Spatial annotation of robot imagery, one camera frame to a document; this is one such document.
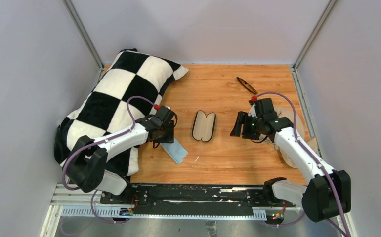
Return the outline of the aluminium frame post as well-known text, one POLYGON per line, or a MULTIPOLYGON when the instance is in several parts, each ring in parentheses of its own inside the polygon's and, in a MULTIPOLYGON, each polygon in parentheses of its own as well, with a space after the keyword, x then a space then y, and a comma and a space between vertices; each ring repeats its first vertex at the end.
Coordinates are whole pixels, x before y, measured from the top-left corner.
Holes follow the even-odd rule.
POLYGON ((329 19, 330 15, 332 14, 335 6, 338 4, 339 0, 329 0, 321 13, 317 23, 313 27, 312 32, 310 33, 307 41, 305 42, 301 52, 299 53, 298 57, 296 58, 295 62, 293 63, 293 69, 297 70, 301 64, 303 63, 305 57, 307 56, 308 52, 310 51, 311 47, 313 46, 314 42, 316 41, 316 38, 319 36, 322 28, 326 24, 327 20, 329 19))
POLYGON ((66 7, 68 14, 70 15, 74 25, 76 26, 76 29, 78 30, 83 42, 85 43, 89 53, 91 54, 93 60, 95 61, 96 65, 100 69, 100 71, 103 71, 104 69, 104 63, 99 56, 97 49, 95 48, 81 18, 78 14, 74 3, 71 0, 62 0, 62 3, 66 7))

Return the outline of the dark folded sunglasses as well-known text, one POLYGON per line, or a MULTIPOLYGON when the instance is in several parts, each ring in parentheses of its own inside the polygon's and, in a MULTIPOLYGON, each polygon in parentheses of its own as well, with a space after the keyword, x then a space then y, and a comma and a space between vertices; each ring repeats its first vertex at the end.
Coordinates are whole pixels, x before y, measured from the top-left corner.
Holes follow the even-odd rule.
POLYGON ((251 94, 253 95, 257 95, 257 90, 255 88, 253 88, 248 82, 246 82, 245 80, 243 80, 242 78, 240 77, 236 77, 236 80, 237 82, 243 86, 247 91, 249 91, 251 94))

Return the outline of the right aluminium frame post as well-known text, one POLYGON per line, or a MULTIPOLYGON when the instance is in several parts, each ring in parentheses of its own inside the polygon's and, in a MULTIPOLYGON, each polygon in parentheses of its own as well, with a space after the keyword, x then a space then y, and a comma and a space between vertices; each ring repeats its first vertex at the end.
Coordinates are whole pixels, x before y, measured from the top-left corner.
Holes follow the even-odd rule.
POLYGON ((303 63, 305 57, 307 56, 308 52, 310 51, 311 47, 313 46, 314 42, 316 41, 316 38, 319 36, 322 28, 326 24, 327 20, 329 19, 330 15, 332 14, 335 6, 338 4, 339 0, 329 0, 321 13, 317 23, 313 27, 312 32, 310 33, 307 41, 305 42, 301 52, 299 53, 298 57, 296 58, 295 62, 293 63, 293 69, 297 70, 301 64, 303 63))

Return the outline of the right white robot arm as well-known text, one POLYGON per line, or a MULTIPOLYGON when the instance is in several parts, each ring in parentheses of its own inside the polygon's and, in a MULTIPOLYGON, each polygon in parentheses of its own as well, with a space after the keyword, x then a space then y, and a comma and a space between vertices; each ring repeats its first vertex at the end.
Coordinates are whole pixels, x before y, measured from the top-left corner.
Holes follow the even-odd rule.
POLYGON ((351 178, 323 161, 304 141, 296 120, 279 117, 271 98, 253 97, 248 112, 239 111, 230 133, 233 137, 258 140, 265 136, 279 147, 297 166, 307 185, 290 182, 284 177, 264 182, 263 199, 269 206, 282 200, 303 209, 313 222, 342 216, 351 211, 351 178))

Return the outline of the light blue cleaning cloth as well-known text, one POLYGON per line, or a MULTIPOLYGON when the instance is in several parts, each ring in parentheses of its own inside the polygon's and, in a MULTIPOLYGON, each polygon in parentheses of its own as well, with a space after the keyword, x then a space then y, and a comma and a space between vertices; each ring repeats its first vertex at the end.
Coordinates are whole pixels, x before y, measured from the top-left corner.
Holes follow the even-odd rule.
POLYGON ((176 164, 181 164, 188 155, 188 151, 174 138, 173 143, 161 143, 164 151, 176 164))

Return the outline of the black glasses case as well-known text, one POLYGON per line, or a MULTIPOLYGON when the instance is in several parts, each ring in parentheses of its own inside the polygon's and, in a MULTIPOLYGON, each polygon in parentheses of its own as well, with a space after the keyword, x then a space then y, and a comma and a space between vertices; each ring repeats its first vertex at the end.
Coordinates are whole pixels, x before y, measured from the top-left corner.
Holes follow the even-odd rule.
POLYGON ((197 141, 208 142, 213 138, 216 123, 214 112, 206 114, 202 110, 196 112, 192 127, 192 137, 197 141))

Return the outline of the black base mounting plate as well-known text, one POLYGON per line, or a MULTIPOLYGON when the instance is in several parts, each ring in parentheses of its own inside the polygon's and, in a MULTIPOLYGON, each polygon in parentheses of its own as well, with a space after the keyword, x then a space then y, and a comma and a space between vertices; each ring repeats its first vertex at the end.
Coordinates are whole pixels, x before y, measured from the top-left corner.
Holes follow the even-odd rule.
POLYGON ((137 215, 173 217, 253 217, 254 210, 294 208, 266 199, 262 185, 133 183, 120 195, 103 192, 99 204, 126 205, 137 215))

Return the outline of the black white checkered pillow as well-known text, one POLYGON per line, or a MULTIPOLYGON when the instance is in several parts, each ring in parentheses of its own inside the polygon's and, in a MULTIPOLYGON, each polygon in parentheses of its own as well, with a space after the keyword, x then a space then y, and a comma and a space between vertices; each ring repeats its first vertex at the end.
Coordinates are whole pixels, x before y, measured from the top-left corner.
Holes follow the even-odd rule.
POLYGON ((107 72, 84 100, 59 124, 54 139, 54 159, 63 165, 77 140, 103 137, 121 131, 135 119, 153 115, 170 84, 188 73, 174 61, 121 50, 107 72))

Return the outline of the left aluminium frame post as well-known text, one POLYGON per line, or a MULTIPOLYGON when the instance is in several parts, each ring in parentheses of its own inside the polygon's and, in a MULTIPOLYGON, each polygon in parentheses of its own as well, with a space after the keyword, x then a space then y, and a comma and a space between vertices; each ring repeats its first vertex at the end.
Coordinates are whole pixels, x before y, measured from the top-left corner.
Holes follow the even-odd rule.
POLYGON ((70 15, 74 25, 76 26, 76 29, 78 30, 83 42, 85 43, 89 53, 91 54, 93 60, 95 61, 96 65, 100 69, 100 71, 103 71, 104 69, 104 63, 99 56, 97 49, 95 48, 81 18, 78 14, 74 3, 71 0, 62 0, 62 3, 66 7, 68 14, 70 15))

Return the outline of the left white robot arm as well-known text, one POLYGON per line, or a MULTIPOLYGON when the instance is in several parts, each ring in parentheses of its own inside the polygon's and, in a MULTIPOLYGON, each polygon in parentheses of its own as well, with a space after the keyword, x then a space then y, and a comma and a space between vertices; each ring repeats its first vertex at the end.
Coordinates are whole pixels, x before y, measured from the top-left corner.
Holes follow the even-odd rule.
POLYGON ((155 114, 137 119, 131 126, 103 137, 80 137, 64 166, 64 176, 85 193, 103 191, 113 194, 120 204, 128 203, 132 190, 123 176, 106 169, 107 161, 116 155, 147 142, 157 147, 160 143, 173 143, 177 114, 160 106, 155 114))

